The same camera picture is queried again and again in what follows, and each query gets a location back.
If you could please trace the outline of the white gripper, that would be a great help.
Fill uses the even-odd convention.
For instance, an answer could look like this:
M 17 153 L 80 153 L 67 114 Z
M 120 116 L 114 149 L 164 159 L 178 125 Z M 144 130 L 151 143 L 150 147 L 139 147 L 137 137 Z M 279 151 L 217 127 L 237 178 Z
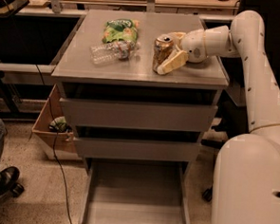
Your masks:
M 166 75 L 171 71 L 186 65 L 187 61 L 191 63 L 201 63 L 207 58 L 207 49 L 204 45 L 205 30 L 193 30 L 185 34 L 178 31 L 171 35 L 174 48 L 167 59 L 165 59 L 159 66 L 156 72 L 159 75 Z

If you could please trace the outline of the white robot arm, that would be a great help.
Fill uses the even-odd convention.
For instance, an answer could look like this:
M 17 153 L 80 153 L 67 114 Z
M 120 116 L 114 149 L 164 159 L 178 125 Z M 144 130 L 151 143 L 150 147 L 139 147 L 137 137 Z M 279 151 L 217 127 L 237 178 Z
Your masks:
M 157 65 L 167 74 L 211 56 L 239 57 L 249 131 L 220 148 L 215 161 L 211 224 L 280 224 L 280 89 L 265 50 L 265 26 L 253 10 L 229 27 L 171 32 L 174 50 Z

